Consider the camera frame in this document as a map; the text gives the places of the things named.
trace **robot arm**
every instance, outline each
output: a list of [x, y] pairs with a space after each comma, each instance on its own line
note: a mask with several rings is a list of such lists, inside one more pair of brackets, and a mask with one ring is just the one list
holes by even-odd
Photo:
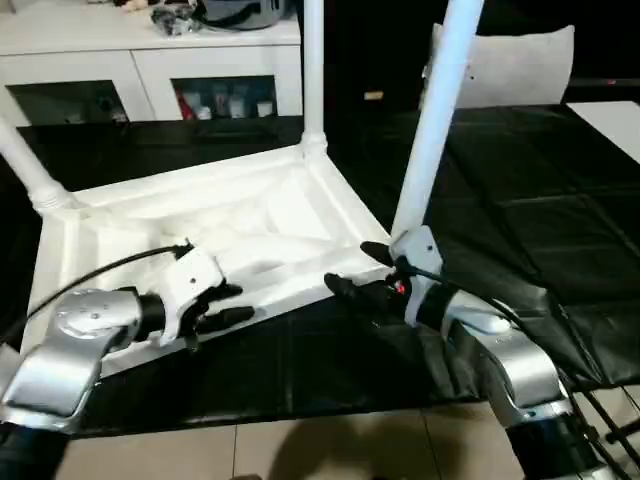
[[193, 248], [144, 295], [126, 288], [63, 298], [40, 345], [23, 359], [0, 352], [0, 478], [54, 477], [106, 354], [147, 339], [158, 347], [178, 337], [194, 341], [228, 327], [229, 319], [246, 320], [250, 307], [205, 315], [210, 300], [240, 292], [226, 283], [214, 258]]
[[[596, 457], [551, 358], [508, 318], [515, 313], [497, 301], [502, 308], [443, 286], [432, 275], [440, 272], [442, 260], [428, 227], [405, 232], [389, 247], [365, 242], [362, 249], [395, 266], [389, 283], [402, 292], [393, 295], [403, 299], [391, 304], [402, 306], [404, 321], [439, 331], [476, 370], [527, 480], [616, 478]], [[328, 275], [325, 281], [352, 303], [371, 303], [358, 299], [362, 294], [349, 280]], [[427, 299], [430, 304], [436, 299], [436, 308], [423, 309]]]
[[485, 384], [525, 478], [613, 480], [580, 428], [549, 356], [493, 307], [457, 292], [440, 331]]

